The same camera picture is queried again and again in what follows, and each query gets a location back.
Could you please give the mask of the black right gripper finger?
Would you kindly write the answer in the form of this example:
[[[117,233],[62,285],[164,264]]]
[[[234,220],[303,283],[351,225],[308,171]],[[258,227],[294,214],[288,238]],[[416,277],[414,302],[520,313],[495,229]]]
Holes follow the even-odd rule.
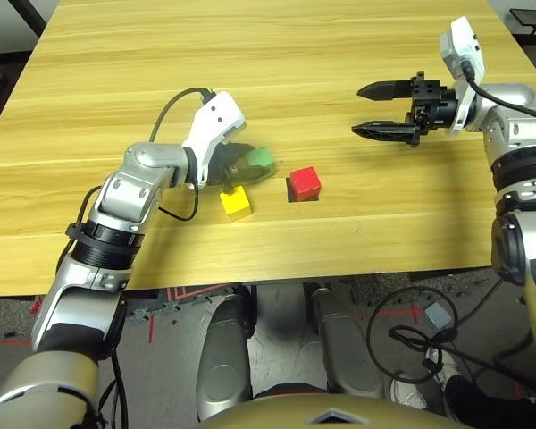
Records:
[[[373,101],[387,101],[397,98],[410,98],[413,93],[412,80],[383,80],[370,83],[360,88],[359,97]]]
[[[371,121],[354,125],[351,130],[366,139],[388,142],[402,142],[416,147],[420,143],[419,128],[414,124],[393,121]]]

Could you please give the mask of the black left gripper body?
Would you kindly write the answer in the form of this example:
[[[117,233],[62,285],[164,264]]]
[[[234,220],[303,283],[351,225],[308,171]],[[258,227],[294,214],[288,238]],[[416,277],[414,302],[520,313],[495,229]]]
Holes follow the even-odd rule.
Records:
[[[224,192],[231,192],[232,166],[239,159],[237,143],[219,144],[208,165],[207,186],[220,186]]]

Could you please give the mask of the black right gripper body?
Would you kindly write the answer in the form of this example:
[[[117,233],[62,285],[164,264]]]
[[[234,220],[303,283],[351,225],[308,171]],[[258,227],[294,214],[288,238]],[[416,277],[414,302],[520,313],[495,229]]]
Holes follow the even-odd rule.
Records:
[[[411,79],[411,100],[405,124],[414,125],[419,135],[452,125],[457,110],[454,89],[441,86],[439,80],[425,79],[424,73],[419,71]]]

